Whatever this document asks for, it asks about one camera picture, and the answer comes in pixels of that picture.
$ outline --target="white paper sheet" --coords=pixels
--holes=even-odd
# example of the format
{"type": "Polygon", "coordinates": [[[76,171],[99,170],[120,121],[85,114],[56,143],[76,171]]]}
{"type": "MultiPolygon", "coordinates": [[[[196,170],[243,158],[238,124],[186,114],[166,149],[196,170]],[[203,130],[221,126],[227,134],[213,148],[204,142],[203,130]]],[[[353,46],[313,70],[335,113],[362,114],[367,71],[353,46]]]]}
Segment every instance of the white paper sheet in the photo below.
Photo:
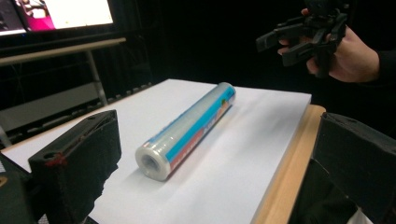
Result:
{"type": "MultiPolygon", "coordinates": [[[[138,147],[214,87],[168,79],[95,111],[117,110],[122,157],[90,217],[100,224],[253,219],[311,95],[235,87],[233,106],[166,182],[144,176],[134,159],[138,147]]],[[[3,152],[30,171],[27,159],[81,119],[3,152]]]]}

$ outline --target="table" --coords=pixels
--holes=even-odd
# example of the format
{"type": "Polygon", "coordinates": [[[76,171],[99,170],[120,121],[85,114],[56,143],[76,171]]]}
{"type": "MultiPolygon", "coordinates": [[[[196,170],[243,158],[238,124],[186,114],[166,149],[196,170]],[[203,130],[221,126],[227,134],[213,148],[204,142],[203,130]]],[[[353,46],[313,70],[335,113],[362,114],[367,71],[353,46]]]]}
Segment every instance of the table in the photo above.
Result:
{"type": "MultiPolygon", "coordinates": [[[[170,179],[138,170],[135,150],[214,86],[168,79],[92,112],[117,110],[122,158],[90,217],[100,224],[287,223],[324,112],[309,94],[235,87],[233,106],[170,179]]],[[[3,153],[29,171],[30,155],[83,118],[3,153]]]]}

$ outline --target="dark background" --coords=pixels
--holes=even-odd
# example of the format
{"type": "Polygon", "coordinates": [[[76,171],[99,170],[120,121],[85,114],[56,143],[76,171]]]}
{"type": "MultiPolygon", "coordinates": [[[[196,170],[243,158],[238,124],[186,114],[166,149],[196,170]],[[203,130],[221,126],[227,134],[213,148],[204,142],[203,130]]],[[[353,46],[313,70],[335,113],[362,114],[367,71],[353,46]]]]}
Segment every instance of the dark background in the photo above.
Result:
{"type": "MultiPolygon", "coordinates": [[[[255,39],[300,16],[303,0],[113,1],[127,43],[93,52],[106,96],[167,78],[312,94],[312,104],[394,136],[396,92],[308,75],[305,63],[282,65],[277,48],[258,53],[255,39]]],[[[390,1],[353,1],[350,26],[374,49],[395,48],[390,1]]],[[[0,109],[91,81],[81,54],[0,67],[0,109]]]]}

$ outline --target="robotic hand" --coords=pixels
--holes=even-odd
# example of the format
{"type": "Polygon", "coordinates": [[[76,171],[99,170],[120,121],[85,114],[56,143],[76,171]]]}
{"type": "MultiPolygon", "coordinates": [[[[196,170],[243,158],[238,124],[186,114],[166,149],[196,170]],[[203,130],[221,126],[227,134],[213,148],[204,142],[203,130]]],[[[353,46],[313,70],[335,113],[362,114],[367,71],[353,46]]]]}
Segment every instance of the robotic hand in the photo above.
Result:
{"type": "Polygon", "coordinates": [[[329,75],[331,56],[345,36],[347,14],[339,8],[348,8],[342,0],[304,0],[309,15],[287,20],[274,31],[256,39],[258,52],[269,49],[278,40],[289,40],[289,50],[282,54],[283,65],[291,66],[314,57],[319,71],[316,77],[329,75]],[[300,43],[300,37],[311,38],[300,43]]]}

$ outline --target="cylindrical roll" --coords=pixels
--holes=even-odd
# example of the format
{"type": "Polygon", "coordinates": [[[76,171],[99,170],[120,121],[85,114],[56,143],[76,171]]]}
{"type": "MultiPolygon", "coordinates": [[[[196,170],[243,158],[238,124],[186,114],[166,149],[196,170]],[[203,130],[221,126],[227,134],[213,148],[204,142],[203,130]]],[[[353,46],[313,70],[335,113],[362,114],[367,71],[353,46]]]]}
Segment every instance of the cylindrical roll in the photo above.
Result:
{"type": "Polygon", "coordinates": [[[135,158],[140,170],[152,179],[165,180],[227,111],[234,98],[235,88],[221,82],[137,149],[135,158]]]}

